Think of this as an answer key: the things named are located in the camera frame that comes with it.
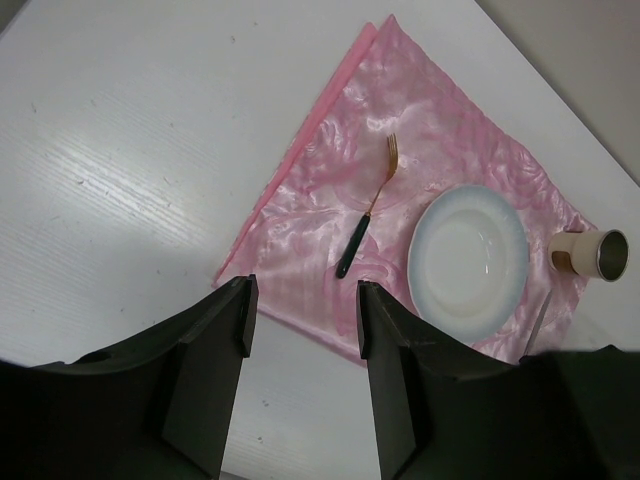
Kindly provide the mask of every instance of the pink napkin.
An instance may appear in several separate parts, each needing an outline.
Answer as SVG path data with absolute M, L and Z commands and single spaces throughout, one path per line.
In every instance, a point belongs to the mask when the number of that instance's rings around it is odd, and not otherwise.
M 386 136 L 392 132 L 398 171 L 376 204 L 347 277 L 338 280 L 335 266 L 386 173 Z M 367 25 L 340 64 L 215 284 L 255 273 L 261 312 L 357 359 L 358 280 L 380 283 L 415 312 L 406 275 L 413 230 L 435 197 L 461 184 L 485 185 L 517 209 L 531 258 L 514 314 L 473 348 L 517 361 L 550 289 L 553 299 L 536 349 L 559 346 L 587 280 L 551 269 L 545 248 L 555 232 L 592 225 L 393 16 L 379 32 Z

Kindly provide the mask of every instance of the plate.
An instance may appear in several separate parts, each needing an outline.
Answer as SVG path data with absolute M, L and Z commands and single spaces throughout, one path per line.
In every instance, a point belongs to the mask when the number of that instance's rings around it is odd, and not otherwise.
M 497 332 L 520 303 L 529 245 L 518 213 L 466 185 L 424 212 L 409 247 L 409 289 L 423 320 L 465 343 Z

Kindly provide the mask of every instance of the plate rim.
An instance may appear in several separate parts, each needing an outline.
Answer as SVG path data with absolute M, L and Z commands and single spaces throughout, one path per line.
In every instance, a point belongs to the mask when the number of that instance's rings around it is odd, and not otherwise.
M 433 206 L 436 205 L 441 199 L 443 199 L 444 197 L 454 194 L 454 192 L 461 192 L 464 190 L 478 190 L 478 191 L 483 191 L 483 192 L 488 192 L 490 193 L 492 196 L 494 196 L 495 198 L 499 199 L 500 201 L 504 202 L 509 209 L 511 209 L 515 215 L 516 218 L 518 220 L 518 225 L 519 228 L 517 229 L 517 235 L 521 237 L 522 239 L 522 245 L 526 245 L 526 252 L 527 252 L 527 262 L 526 262 L 526 266 L 524 268 L 524 274 L 522 275 L 522 279 L 520 279 L 520 285 L 518 285 L 517 288 L 517 293 L 518 293 L 518 301 L 517 303 L 515 303 L 513 305 L 513 307 L 508 309 L 508 314 L 505 315 L 504 319 L 501 319 L 500 322 L 496 322 L 496 325 L 498 325 L 498 327 L 491 331 L 491 333 L 488 334 L 484 334 L 484 332 L 479 332 L 482 333 L 482 336 L 479 338 L 476 338 L 478 335 L 470 335 L 467 338 L 458 338 L 458 337 L 462 337 L 461 335 L 457 335 L 455 333 L 449 333 L 446 332 L 444 330 L 442 330 L 442 328 L 440 328 L 440 326 L 433 324 L 431 321 L 427 320 L 424 316 L 424 312 L 420 311 L 420 308 L 418 307 L 418 304 L 415 301 L 415 294 L 414 294 L 414 288 L 412 287 L 412 275 L 411 275 L 411 271 L 412 271 L 412 264 L 415 262 L 412 262 L 412 256 L 413 256 L 413 251 L 414 251 L 414 247 L 416 244 L 416 235 L 417 233 L 420 231 L 420 226 L 421 224 L 424 222 L 424 219 L 430 214 L 429 212 L 431 211 L 431 213 L 433 213 Z M 444 190 L 443 192 L 441 192 L 428 206 L 427 208 L 425 208 L 425 210 L 422 212 L 422 214 L 420 215 L 420 218 L 418 219 L 418 222 L 416 223 L 416 226 L 413 230 L 413 234 L 411 236 L 411 242 L 409 244 L 409 252 L 407 255 L 407 284 L 409 285 L 409 295 L 411 297 L 411 301 L 413 303 L 413 306 L 416 309 L 416 312 L 418 313 L 419 318 L 424 321 L 429 323 L 430 325 L 432 325 L 435 328 L 438 328 L 438 330 L 442 331 L 443 333 L 449 335 L 450 337 L 463 342 L 463 343 L 474 343 L 474 342 L 478 342 L 481 340 L 484 340 L 486 338 L 489 338 L 490 336 L 494 335 L 496 332 L 498 332 L 509 320 L 509 317 L 511 317 L 511 315 L 515 312 L 516 308 L 518 307 L 520 301 L 522 300 L 522 295 L 524 294 L 524 289 L 526 287 L 527 284 L 527 279 L 529 278 L 529 270 L 530 270 L 530 263 L 531 263 L 531 252 L 530 252 L 530 246 L 529 246 L 529 240 L 527 238 L 527 233 L 526 230 L 524 228 L 524 224 L 522 223 L 522 220 L 520 219 L 520 215 L 518 214 L 518 210 L 516 210 L 515 207 L 513 207 L 513 205 L 511 205 L 506 198 L 504 198 L 504 196 L 499 193 L 496 192 L 495 190 L 486 187 L 485 185 L 476 185 L 476 184 L 462 184 L 462 185 L 458 185 L 458 186 L 454 186 L 452 188 L 449 188 L 447 190 Z

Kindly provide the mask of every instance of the wall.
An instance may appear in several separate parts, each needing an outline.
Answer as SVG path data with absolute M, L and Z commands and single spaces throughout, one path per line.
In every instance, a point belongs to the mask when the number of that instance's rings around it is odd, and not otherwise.
M 640 1 L 476 0 L 640 180 Z

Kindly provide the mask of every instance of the metal cup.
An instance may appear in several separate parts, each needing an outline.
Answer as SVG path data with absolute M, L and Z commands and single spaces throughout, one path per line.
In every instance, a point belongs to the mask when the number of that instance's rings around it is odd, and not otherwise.
M 619 230 L 560 232 L 549 243 L 551 265 L 561 272 L 618 280 L 629 262 L 629 243 Z

